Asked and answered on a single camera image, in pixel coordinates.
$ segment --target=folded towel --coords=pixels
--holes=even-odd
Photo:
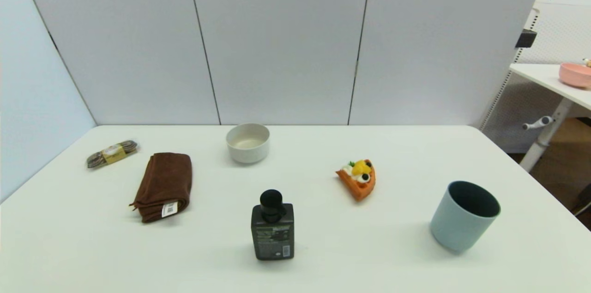
[[[179,213],[188,205],[192,179],[189,156],[169,152],[154,154],[150,157],[135,201],[130,205],[139,209],[142,223],[162,219],[165,204],[178,202]]]

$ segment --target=yellow fruit topping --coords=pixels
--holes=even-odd
[[[367,166],[365,161],[358,161],[353,166],[353,171],[351,172],[353,175],[361,175],[363,173],[369,174],[371,173],[371,167]]]

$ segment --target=plastic food toy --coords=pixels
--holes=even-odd
[[[375,186],[375,169],[369,159],[349,162],[336,172],[357,202],[366,198]]]

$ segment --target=bowl rim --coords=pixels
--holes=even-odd
[[[245,125],[254,125],[254,126],[257,126],[257,127],[263,127],[266,130],[266,138],[265,138],[265,141],[262,142],[261,144],[258,144],[257,146],[252,147],[252,148],[237,148],[237,147],[233,146],[232,144],[230,144],[230,141],[228,141],[228,136],[230,135],[230,133],[232,131],[234,131],[234,129],[238,129],[239,127],[244,127]],[[232,129],[230,129],[228,131],[228,133],[226,133],[226,144],[230,148],[233,148],[235,150],[246,150],[246,151],[249,151],[249,150],[258,149],[258,148],[264,146],[267,142],[269,142],[269,139],[270,138],[271,138],[271,131],[269,131],[268,127],[266,127],[262,123],[247,122],[247,123],[241,123],[240,125],[234,126]]]
[[[589,76],[591,77],[591,68],[584,65],[572,64],[570,62],[564,62],[560,64],[560,70],[567,70],[569,72],[574,72],[578,75]]]

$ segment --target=panel seam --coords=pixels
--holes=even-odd
[[[78,95],[80,96],[80,99],[82,99],[82,102],[84,103],[84,106],[86,107],[86,110],[88,111],[88,114],[90,114],[90,117],[95,122],[95,125],[99,126],[99,123],[97,123],[95,115],[92,114],[92,111],[90,110],[90,107],[88,106],[88,103],[86,102],[86,99],[84,99],[84,96],[82,95],[82,92],[80,91],[80,88],[78,87],[78,84],[76,83],[76,80],[74,80],[74,78],[72,77],[72,73],[70,72],[70,68],[68,68],[68,64],[66,64],[66,60],[64,60],[64,57],[61,55],[60,49],[57,48],[57,44],[55,43],[55,40],[53,39],[53,36],[51,35],[49,28],[47,27],[47,23],[45,22],[45,19],[43,18],[43,14],[42,14],[41,10],[39,9],[39,6],[37,5],[36,0],[32,0],[32,1],[33,1],[33,4],[35,5],[35,9],[36,9],[37,13],[39,14],[39,17],[41,18],[43,26],[45,27],[45,30],[47,31],[47,34],[49,35],[49,38],[51,39],[51,43],[53,43],[53,47],[55,48],[55,51],[57,52],[57,55],[59,56],[59,58],[61,60],[61,63],[64,65],[64,68],[66,69],[66,72],[68,73],[68,76],[70,77],[70,80],[72,81],[72,84],[74,84],[74,88],[76,88],[76,91],[78,92]]]
[[[359,34],[359,46],[357,47],[357,60],[355,62],[355,74],[353,76],[353,89],[351,90],[351,102],[349,104],[349,117],[347,118],[347,125],[351,123],[351,112],[353,110],[353,96],[355,95],[355,83],[357,82],[357,70],[359,68],[359,56],[361,55],[361,40],[363,39],[363,26],[365,26],[365,13],[368,8],[368,0],[365,0],[363,6],[363,18],[361,19],[361,32]]]
[[[211,68],[209,67],[209,58],[207,57],[207,49],[205,49],[205,40],[203,39],[203,28],[201,27],[201,20],[199,19],[199,12],[197,10],[197,1],[193,0],[195,7],[195,15],[197,16],[197,24],[199,26],[199,34],[201,35],[201,43],[203,44],[203,53],[205,54],[205,63],[207,64],[207,72],[209,73],[209,81],[211,83],[211,92],[213,93],[213,102],[216,105],[217,120],[219,124],[222,124],[222,118],[220,117],[220,110],[217,106],[216,90],[213,87],[213,77],[211,77]]]

